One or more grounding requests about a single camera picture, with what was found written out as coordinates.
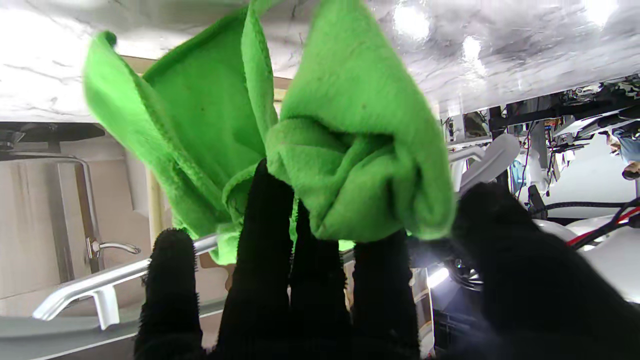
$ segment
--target metal rail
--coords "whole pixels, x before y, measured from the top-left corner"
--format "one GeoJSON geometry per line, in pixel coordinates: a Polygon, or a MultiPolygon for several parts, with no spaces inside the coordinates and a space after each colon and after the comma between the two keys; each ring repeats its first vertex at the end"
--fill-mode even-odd
{"type": "MultiPolygon", "coordinates": [[[[194,242],[196,255],[215,249],[217,245],[217,234],[200,238],[194,242]]],[[[150,259],[144,259],[120,265],[79,280],[67,282],[51,293],[33,311],[32,316],[39,320],[52,320],[73,300],[91,296],[95,301],[98,321],[102,330],[110,325],[120,323],[118,299],[113,286],[144,275],[150,261],[150,259]]]]}

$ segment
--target person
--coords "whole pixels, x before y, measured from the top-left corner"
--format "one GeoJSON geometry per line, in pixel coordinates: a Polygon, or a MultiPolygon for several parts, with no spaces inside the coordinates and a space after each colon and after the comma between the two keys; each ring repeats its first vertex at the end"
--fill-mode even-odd
{"type": "MultiPolygon", "coordinates": [[[[298,207],[291,266],[293,192],[257,167],[218,343],[200,345],[194,250],[178,230],[157,239],[146,280],[136,359],[417,359],[405,232],[355,246],[351,318],[336,241],[313,237],[298,207]],[[287,296],[291,286],[291,301],[287,296]]],[[[578,253],[543,233],[497,184],[459,203],[457,248],[484,281],[484,335],[442,359],[638,359],[640,315],[578,253]]]]}
{"type": "Polygon", "coordinates": [[[618,153],[627,164],[622,177],[630,181],[640,178],[640,138],[637,122],[613,129],[611,134],[606,132],[606,135],[607,145],[612,153],[618,153]]]}

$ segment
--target red cable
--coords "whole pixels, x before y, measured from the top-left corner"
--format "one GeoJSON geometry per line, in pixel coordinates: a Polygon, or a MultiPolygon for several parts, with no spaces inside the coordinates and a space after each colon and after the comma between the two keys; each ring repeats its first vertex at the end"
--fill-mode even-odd
{"type": "MultiPolygon", "coordinates": [[[[633,214],[635,214],[635,213],[637,213],[637,212],[640,212],[640,206],[638,206],[637,208],[635,208],[635,209],[633,209],[633,210],[629,211],[628,213],[626,213],[626,214],[624,214],[624,215],[620,216],[620,218],[618,219],[617,223],[618,223],[618,224],[620,224],[621,222],[623,222],[623,221],[625,221],[626,219],[630,218],[630,217],[631,217],[631,215],[633,215],[633,214]]],[[[588,232],[588,233],[584,233],[584,234],[582,234],[582,235],[578,235],[578,236],[574,237],[573,239],[571,239],[571,241],[568,241],[568,242],[566,243],[566,246],[572,246],[573,244],[575,244],[575,243],[577,243],[578,241],[580,241],[580,240],[582,240],[582,239],[586,238],[587,236],[589,236],[590,234],[593,234],[594,232],[595,232],[595,230],[592,230],[592,231],[590,231],[590,232],[588,232]]]]}

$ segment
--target marble surface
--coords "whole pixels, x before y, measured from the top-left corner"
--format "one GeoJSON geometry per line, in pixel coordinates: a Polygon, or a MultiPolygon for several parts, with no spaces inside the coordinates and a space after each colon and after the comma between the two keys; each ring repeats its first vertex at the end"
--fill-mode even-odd
{"type": "MultiPolygon", "coordinates": [[[[81,71],[93,34],[159,58],[240,0],[2,0],[0,121],[91,122],[81,71]]],[[[368,0],[445,118],[640,71],[637,0],[368,0]]],[[[262,18],[276,76],[292,78],[316,0],[262,18]]]]}

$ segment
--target green microfiber cloth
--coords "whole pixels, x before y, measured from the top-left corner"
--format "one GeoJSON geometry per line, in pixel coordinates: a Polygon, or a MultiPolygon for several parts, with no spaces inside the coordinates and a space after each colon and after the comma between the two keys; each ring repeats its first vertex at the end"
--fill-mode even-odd
{"type": "Polygon", "coordinates": [[[99,34],[87,103],[152,169],[175,225],[222,233],[212,257],[236,260],[256,164],[289,183],[319,238],[372,241],[405,227],[445,234],[454,214],[440,129],[424,96],[358,0],[324,0],[278,122],[253,0],[161,58],[142,78],[99,34]]]}

